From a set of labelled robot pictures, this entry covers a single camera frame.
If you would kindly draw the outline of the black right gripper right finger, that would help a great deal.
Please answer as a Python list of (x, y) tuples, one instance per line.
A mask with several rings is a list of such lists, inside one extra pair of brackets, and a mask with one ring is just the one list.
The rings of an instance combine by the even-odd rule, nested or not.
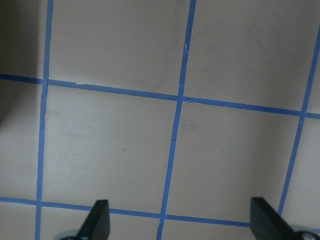
[(250, 199), (250, 230), (256, 240), (300, 239), (263, 197)]

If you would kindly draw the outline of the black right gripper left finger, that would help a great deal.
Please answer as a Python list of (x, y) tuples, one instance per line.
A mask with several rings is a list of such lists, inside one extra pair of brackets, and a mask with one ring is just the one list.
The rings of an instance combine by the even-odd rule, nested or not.
[(107, 240), (111, 231), (109, 201), (97, 200), (76, 235), (77, 240)]

